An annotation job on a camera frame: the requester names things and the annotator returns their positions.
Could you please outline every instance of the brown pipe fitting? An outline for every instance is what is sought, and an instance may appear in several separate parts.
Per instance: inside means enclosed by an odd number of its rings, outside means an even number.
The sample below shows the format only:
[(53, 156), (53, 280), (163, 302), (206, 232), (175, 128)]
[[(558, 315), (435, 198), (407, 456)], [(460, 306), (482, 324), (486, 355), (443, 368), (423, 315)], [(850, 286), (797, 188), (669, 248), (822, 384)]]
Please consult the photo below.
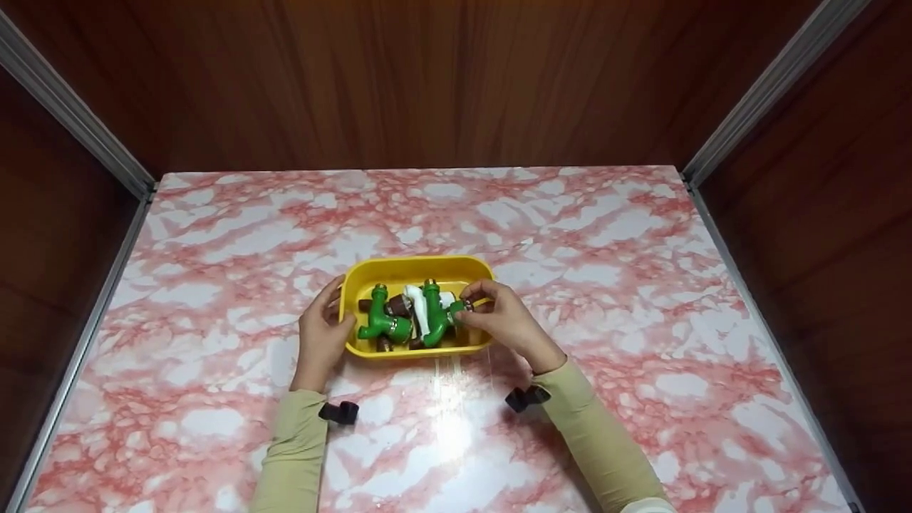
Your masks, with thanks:
[[(387, 315), (394, 317), (411, 317), (411, 311), (409, 311), (409, 303), (401, 295), (397, 294), (392, 298), (389, 298), (387, 304), (383, 306), (383, 311)], [(370, 299), (359, 299), (358, 300), (358, 311), (361, 313), (368, 313), (370, 311)]]
[(396, 317), (411, 317), (409, 303), (405, 296), (397, 294), (387, 301), (387, 313)]
[(377, 352), (393, 351), (393, 341), (386, 335), (381, 334), (376, 339)]

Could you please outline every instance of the wooden wall panel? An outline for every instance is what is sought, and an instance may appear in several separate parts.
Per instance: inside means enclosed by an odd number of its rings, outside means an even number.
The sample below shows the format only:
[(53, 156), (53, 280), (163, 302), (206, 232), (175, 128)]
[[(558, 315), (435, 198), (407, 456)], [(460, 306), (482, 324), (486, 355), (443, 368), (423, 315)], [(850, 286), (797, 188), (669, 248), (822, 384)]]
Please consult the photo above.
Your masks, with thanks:
[(912, 480), (910, 26), (872, 2), (701, 187), (875, 512)]
[(137, 204), (0, 68), (0, 503)]
[(0, 0), (153, 173), (683, 166), (817, 0)]

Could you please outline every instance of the white pipe fitting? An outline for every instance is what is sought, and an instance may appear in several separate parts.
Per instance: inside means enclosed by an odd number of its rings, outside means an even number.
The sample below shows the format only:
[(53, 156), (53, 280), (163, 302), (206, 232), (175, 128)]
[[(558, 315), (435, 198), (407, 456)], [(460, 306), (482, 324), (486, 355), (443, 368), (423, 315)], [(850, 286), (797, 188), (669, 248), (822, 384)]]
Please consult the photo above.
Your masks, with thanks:
[(415, 319), (418, 320), (418, 326), (421, 329), (418, 338), (423, 339), (425, 335), (430, 333), (430, 328), (428, 327), (428, 301), (424, 298), (421, 287), (415, 287), (414, 285), (406, 285), (402, 290), (402, 295), (411, 299), (411, 306), (415, 310)]

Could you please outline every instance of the wooden back wall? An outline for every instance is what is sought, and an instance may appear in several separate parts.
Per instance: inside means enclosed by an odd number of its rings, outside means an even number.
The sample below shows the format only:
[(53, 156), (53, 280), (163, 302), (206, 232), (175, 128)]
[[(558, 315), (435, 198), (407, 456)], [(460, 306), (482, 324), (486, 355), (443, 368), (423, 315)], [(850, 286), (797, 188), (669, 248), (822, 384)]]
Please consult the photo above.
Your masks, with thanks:
[(674, 163), (816, 0), (0, 0), (153, 173)]
[(912, 482), (911, 26), (874, 0), (701, 187), (869, 512)]

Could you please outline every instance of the marble table surface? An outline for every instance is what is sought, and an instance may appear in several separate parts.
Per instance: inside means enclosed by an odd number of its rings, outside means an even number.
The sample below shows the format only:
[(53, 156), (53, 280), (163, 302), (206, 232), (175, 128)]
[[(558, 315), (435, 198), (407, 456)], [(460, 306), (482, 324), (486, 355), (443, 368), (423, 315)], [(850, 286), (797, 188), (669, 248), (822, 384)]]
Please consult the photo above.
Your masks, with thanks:
[[(470, 254), (522, 294), (647, 452), (681, 512), (848, 511), (674, 168), (165, 176), (30, 511), (243, 511), (295, 321), (371, 257)], [(586, 511), (566, 447), (493, 347), (348, 357), (325, 511)]]

